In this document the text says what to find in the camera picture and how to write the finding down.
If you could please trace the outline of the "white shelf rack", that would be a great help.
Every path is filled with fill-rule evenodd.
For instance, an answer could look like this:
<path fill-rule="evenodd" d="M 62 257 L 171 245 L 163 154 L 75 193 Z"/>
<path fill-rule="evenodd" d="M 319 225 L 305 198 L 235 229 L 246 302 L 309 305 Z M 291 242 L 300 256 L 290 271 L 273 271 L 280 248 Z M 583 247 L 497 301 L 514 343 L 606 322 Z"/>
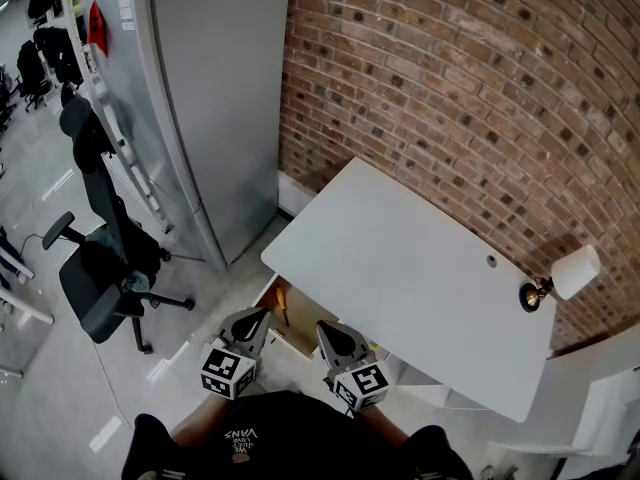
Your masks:
<path fill-rule="evenodd" d="M 92 54 L 91 46 L 89 45 L 87 40 L 87 33 L 89 29 L 89 18 L 87 15 L 87 10 L 83 6 L 82 0 L 61 0 L 60 4 L 57 4 L 52 10 L 49 10 L 46 13 L 46 20 L 34 21 L 34 20 L 31 20 L 29 17 L 28 19 L 31 25 L 35 27 L 35 30 L 38 27 L 65 28 L 69 34 L 73 48 L 80 49 L 81 47 L 88 47 L 90 49 L 90 52 L 92 55 L 92 64 L 95 66 L 95 61 L 94 61 L 94 56 Z M 44 58 L 42 52 L 39 49 L 38 51 L 41 54 L 41 56 Z M 55 71 L 48 66 L 45 58 L 44 58 L 44 61 L 46 63 L 46 67 L 49 68 L 50 71 L 52 71 L 55 74 Z M 60 83 L 60 84 L 67 86 L 72 90 L 80 91 L 86 97 L 86 92 L 84 91 L 83 83 L 78 87 L 75 87 L 74 85 L 69 83 L 65 83 L 65 84 Z"/>

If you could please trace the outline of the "orange-handled screwdriver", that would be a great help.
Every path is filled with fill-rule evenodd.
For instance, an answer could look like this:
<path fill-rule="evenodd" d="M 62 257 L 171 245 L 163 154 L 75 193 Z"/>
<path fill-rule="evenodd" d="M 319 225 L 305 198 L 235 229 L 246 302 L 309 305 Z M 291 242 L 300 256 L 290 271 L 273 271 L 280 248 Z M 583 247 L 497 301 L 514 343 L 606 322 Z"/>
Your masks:
<path fill-rule="evenodd" d="M 289 327 L 290 323 L 289 323 L 289 318 L 287 314 L 286 293 L 284 288 L 281 285 L 278 285 L 275 289 L 275 294 L 276 294 L 276 300 L 277 300 L 278 306 L 283 315 L 285 325 Z"/>

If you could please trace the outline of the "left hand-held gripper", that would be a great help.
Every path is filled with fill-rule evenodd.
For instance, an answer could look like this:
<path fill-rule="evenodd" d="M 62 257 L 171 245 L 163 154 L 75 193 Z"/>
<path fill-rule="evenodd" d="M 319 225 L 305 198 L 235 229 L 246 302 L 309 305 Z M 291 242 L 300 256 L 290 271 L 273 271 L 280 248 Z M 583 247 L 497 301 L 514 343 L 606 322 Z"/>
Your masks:
<path fill-rule="evenodd" d="M 226 317 L 219 336 L 204 344 L 200 356 L 202 387 L 220 397 L 237 399 L 256 380 L 271 311 L 247 307 Z M 229 344 L 224 339 L 243 339 Z"/>

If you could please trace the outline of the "white table frame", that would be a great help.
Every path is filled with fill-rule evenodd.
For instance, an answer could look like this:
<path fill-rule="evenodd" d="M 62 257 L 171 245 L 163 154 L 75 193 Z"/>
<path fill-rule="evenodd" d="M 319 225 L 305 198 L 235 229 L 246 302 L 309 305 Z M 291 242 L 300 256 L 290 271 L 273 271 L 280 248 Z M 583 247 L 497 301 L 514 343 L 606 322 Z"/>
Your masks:
<path fill-rule="evenodd" d="M 0 225 L 0 385 L 21 379 L 54 324 L 35 273 Z"/>

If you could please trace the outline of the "aluminium ladder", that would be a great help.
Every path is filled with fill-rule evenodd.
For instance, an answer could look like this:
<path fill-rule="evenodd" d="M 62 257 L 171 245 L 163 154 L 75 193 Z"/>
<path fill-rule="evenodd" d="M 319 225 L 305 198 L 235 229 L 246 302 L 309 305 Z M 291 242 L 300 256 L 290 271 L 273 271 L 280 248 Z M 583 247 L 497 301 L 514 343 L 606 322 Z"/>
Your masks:
<path fill-rule="evenodd" d="M 129 140 L 121 131 L 116 112 L 110 103 L 109 91 L 92 64 L 88 47 L 73 48 L 83 77 L 83 87 L 114 152 L 108 155 L 107 166 L 129 192 L 157 222 L 161 231 L 168 234 L 174 228 L 156 191 L 151 187 L 144 168 L 139 162 Z"/>

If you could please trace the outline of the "white shelf unit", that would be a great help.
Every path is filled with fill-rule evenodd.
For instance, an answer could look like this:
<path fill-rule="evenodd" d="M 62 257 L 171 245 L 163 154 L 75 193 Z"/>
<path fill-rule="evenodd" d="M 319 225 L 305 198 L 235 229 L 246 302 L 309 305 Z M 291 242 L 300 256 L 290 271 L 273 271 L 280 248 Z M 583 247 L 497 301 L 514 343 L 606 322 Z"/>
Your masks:
<path fill-rule="evenodd" d="M 527 419 L 494 442 L 525 454 L 606 456 L 614 452 L 630 407 L 638 401 L 640 354 L 604 369 L 587 359 L 552 359 Z"/>

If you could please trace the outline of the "person's left forearm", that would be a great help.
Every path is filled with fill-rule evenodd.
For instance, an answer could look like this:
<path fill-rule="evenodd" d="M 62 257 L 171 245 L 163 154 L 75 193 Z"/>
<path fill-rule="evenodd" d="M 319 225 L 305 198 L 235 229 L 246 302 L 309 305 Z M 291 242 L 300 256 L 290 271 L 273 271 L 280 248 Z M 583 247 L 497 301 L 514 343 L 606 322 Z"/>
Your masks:
<path fill-rule="evenodd" d="M 232 400 L 208 396 L 171 431 L 172 440 L 185 448 L 204 446 L 224 427 L 233 405 Z"/>

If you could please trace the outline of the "person's right forearm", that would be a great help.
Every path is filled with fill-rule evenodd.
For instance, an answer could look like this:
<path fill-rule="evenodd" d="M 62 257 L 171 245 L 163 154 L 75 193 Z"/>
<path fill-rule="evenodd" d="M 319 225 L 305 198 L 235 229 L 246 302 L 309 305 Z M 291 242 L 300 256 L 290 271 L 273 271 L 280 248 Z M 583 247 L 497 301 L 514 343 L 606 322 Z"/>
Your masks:
<path fill-rule="evenodd" d="M 408 440 L 408 435 L 387 418 L 375 405 L 355 412 L 353 417 L 355 421 L 359 422 L 391 446 L 400 447 Z"/>

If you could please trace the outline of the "red paper on refrigerator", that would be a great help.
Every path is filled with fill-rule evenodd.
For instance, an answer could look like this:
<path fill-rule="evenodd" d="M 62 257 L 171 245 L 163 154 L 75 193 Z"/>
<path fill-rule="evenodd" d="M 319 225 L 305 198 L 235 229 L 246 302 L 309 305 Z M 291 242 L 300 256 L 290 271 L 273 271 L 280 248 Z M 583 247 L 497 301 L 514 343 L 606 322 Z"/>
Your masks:
<path fill-rule="evenodd" d="M 107 24 L 96 1 L 92 3 L 89 10 L 87 40 L 89 44 L 95 45 L 105 57 L 108 56 Z"/>

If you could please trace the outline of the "white drawer with wooden bottom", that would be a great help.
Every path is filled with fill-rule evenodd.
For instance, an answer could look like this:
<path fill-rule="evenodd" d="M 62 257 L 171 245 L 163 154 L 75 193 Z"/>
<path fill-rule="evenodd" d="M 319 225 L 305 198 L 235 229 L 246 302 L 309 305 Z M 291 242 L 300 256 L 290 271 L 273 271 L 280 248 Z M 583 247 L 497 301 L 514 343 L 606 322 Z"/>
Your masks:
<path fill-rule="evenodd" d="M 290 326 L 285 325 L 276 300 L 275 289 L 281 285 L 286 293 Z M 337 322 L 338 318 L 307 297 L 278 274 L 274 274 L 253 302 L 254 307 L 271 311 L 268 342 L 278 341 L 305 360 L 311 360 L 319 347 L 316 324 L 319 320 Z"/>

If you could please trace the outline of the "table lamp with white shade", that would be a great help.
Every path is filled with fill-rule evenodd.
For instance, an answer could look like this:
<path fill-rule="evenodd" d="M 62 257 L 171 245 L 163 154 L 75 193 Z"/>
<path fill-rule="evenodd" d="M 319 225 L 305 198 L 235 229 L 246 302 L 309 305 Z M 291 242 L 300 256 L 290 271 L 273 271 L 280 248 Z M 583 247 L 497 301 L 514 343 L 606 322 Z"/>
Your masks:
<path fill-rule="evenodd" d="M 587 286 L 600 269 L 601 262 L 596 249 L 587 244 L 555 261 L 549 277 L 538 277 L 534 282 L 523 284 L 519 288 L 521 307 L 526 312 L 535 312 L 552 292 L 556 292 L 562 300 L 569 300 Z"/>

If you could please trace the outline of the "grey refrigerator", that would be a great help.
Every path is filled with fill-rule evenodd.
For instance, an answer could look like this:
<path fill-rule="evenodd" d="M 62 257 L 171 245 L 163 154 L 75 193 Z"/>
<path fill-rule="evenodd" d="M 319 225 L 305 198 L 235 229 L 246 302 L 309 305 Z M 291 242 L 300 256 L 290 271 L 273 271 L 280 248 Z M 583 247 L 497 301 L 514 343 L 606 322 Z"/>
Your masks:
<path fill-rule="evenodd" d="M 94 50 L 119 127 L 174 231 L 224 269 L 275 216 L 288 0 L 96 1 L 108 56 Z"/>

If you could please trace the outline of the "grey sneaker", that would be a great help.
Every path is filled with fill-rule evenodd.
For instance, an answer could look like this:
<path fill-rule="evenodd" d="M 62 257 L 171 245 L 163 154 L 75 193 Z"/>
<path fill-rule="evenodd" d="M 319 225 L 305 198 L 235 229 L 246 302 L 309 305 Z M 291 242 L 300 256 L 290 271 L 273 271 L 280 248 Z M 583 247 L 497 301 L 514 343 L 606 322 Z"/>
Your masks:
<path fill-rule="evenodd" d="M 504 470 L 496 469 L 492 465 L 487 465 L 479 474 L 477 480 L 516 480 L 517 466 L 509 466 Z"/>

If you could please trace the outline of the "white desk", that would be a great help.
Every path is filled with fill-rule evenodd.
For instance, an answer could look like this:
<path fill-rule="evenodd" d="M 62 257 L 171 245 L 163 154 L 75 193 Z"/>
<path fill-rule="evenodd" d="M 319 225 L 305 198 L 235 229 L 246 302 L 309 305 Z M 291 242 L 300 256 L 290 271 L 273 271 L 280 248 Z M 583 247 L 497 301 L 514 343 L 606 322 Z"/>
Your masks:
<path fill-rule="evenodd" d="M 526 312 L 518 267 L 370 164 L 351 160 L 262 259 L 413 368 L 506 418 L 527 418 L 554 301 Z"/>

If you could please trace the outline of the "black background office chair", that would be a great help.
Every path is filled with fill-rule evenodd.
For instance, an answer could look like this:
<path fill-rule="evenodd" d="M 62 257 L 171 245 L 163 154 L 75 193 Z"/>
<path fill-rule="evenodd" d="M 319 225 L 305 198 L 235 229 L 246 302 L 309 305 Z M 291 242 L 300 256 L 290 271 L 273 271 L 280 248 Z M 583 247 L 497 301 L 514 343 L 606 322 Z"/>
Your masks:
<path fill-rule="evenodd" d="M 21 46 L 17 68 L 21 77 L 19 92 L 26 103 L 25 111 L 38 109 L 41 100 L 50 91 L 51 83 L 33 41 L 26 41 Z"/>

